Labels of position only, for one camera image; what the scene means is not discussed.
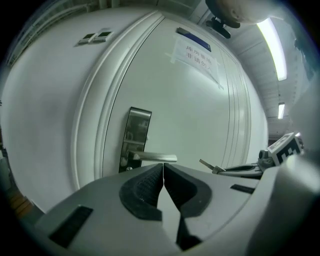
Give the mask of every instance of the door handle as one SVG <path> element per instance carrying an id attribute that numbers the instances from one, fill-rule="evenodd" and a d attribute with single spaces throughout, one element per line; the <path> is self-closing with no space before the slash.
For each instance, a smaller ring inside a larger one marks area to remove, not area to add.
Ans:
<path id="1" fill-rule="evenodd" d="M 163 154 L 153 152 L 128 151 L 128 158 L 138 161 L 153 161 L 153 162 L 176 162 L 178 161 L 175 154 Z"/>

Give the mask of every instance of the white paper notice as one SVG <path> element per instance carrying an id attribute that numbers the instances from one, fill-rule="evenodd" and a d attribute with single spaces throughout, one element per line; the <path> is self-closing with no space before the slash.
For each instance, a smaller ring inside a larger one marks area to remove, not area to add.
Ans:
<path id="1" fill-rule="evenodd" d="M 219 63 L 205 51 L 190 42 L 178 38 L 175 42 L 171 62 L 181 61 L 196 68 L 199 72 L 215 81 L 219 89 L 224 90 L 219 81 Z"/>

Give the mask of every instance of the white door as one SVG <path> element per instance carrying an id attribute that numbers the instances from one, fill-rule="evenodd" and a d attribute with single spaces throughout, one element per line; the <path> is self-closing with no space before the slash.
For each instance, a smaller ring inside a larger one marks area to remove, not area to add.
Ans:
<path id="1" fill-rule="evenodd" d="M 207 42 L 211 52 L 176 33 L 177 28 Z M 118 173 L 130 107 L 152 112 L 145 152 L 175 154 L 177 164 L 205 172 L 211 170 L 199 159 L 221 166 L 225 153 L 230 154 L 229 90 L 221 50 L 190 27 L 165 18 L 131 62 L 107 128 L 103 176 Z"/>

